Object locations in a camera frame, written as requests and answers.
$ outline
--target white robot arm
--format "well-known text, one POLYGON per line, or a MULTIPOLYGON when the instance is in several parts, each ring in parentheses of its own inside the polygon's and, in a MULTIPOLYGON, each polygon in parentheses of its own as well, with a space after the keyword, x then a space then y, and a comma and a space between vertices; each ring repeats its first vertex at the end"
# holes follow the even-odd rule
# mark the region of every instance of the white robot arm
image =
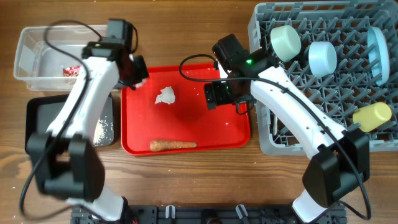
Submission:
MULTIPOLYGON (((96 124, 112 89, 129 86, 134 90, 149 76, 143 57, 133 58, 131 54, 133 30, 136 31, 130 23, 111 19, 106 37, 89 42, 83 48, 86 65, 83 67, 89 71, 81 71, 47 133, 33 134, 27 143, 36 169, 37 187, 42 194, 81 205, 102 221, 111 223, 131 223, 132 212, 127 200, 104 184, 104 167, 92 143, 96 124), (56 155, 64 151, 69 152, 70 160, 58 161, 56 155)), ((21 197, 20 209, 25 215, 23 200, 21 197)))
POLYGON ((206 95, 210 99, 207 101, 209 109, 229 103, 239 105, 247 102, 247 95, 252 95, 286 125, 310 159, 303 176, 305 190, 292 204, 301 221, 314 221, 360 185, 359 181, 369 179, 369 139, 366 135, 358 129, 347 132, 320 111, 297 89, 274 58, 262 49, 249 54, 233 34, 219 40, 212 50, 218 59, 220 77, 227 78, 208 80, 212 83, 205 85, 205 92, 212 93, 206 95), (334 151, 343 153, 335 155, 334 151), (353 161, 352 167, 347 165, 348 160, 353 161), (355 169, 361 180, 356 178, 355 169))
MULTIPOLYGON (((305 104, 323 120, 337 139, 340 140, 343 138, 343 131, 346 129, 326 116, 299 89, 297 89, 290 81, 283 68, 270 67, 261 72, 259 77, 280 83, 284 87, 289 88, 291 92, 304 101, 305 104)), ((303 145, 304 151, 309 159, 319 153, 318 147, 321 144, 327 147, 334 143, 329 136, 322 133, 322 128, 308 111, 290 95, 283 93, 280 89, 271 84, 260 81, 252 81, 250 88, 254 98, 273 111, 288 127, 300 144, 303 145)), ((324 213, 327 208, 323 208, 317 204, 308 194, 307 190, 304 190, 303 193, 294 200, 293 209, 303 222, 310 223, 324 213)))

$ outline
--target blue plate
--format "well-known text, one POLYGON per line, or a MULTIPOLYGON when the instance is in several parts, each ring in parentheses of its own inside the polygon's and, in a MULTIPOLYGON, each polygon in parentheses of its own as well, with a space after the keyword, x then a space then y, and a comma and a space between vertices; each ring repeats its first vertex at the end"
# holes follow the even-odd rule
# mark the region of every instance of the blue plate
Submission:
POLYGON ((370 27, 368 30, 368 47, 374 45, 369 53, 369 63, 378 59, 379 62, 372 68, 372 77, 381 73, 381 78, 376 81, 379 86, 385 84, 390 75, 390 57, 388 55, 387 41, 378 27, 370 27))

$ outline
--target red wrapper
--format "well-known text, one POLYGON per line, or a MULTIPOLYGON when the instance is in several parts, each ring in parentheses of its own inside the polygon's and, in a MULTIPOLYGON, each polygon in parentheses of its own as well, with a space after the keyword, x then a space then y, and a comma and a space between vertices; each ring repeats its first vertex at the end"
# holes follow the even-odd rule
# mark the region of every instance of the red wrapper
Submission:
POLYGON ((62 70, 64 77, 77 77, 80 72, 80 65, 69 68, 63 68, 62 70))

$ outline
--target crumpled paper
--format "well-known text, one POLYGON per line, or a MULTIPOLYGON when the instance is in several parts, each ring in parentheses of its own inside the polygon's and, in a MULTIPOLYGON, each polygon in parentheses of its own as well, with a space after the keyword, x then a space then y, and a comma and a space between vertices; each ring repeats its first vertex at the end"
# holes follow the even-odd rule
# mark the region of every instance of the crumpled paper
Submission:
POLYGON ((161 94, 157 95, 155 104, 163 102, 169 105, 174 103, 175 95, 171 86, 164 88, 161 92, 161 94))

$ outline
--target gray dish rack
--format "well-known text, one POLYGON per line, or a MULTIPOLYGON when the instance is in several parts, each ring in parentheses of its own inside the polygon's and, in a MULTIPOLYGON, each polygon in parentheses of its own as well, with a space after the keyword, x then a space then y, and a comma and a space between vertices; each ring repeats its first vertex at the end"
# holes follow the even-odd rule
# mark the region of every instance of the gray dish rack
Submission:
MULTIPOLYGON (((250 51, 265 47, 275 55, 270 33, 275 27, 290 25, 302 41, 301 53, 281 63, 289 78, 325 114, 347 128, 353 128, 352 114, 360 107, 387 103, 392 119, 368 133, 371 151, 398 151, 398 3, 393 0, 322 1, 260 3, 248 25, 250 51), (383 31, 390 56, 390 77, 376 85, 381 74, 372 77, 367 48, 367 31, 375 26, 383 31), (338 66, 332 75, 318 79, 308 64, 309 46, 314 41, 329 41, 336 49, 338 66)), ((279 121, 272 135, 274 114, 256 103, 260 146, 268 155, 304 154, 302 146, 279 121)))

